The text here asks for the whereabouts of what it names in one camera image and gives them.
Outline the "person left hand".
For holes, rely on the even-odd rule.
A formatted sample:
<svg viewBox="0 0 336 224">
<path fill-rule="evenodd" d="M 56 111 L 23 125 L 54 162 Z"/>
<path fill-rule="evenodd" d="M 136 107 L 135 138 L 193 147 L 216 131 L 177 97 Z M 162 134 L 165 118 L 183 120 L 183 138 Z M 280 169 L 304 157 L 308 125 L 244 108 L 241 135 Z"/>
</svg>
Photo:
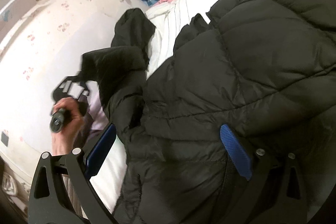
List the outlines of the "person left hand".
<svg viewBox="0 0 336 224">
<path fill-rule="evenodd" d="M 59 133 L 52 133 L 52 155 L 66 155 L 74 148 L 74 141 L 84 124 L 84 118 L 79 111 L 77 101 L 72 97 L 62 98 L 53 107 L 52 114 L 60 109 L 70 112 L 70 121 Z"/>
</svg>

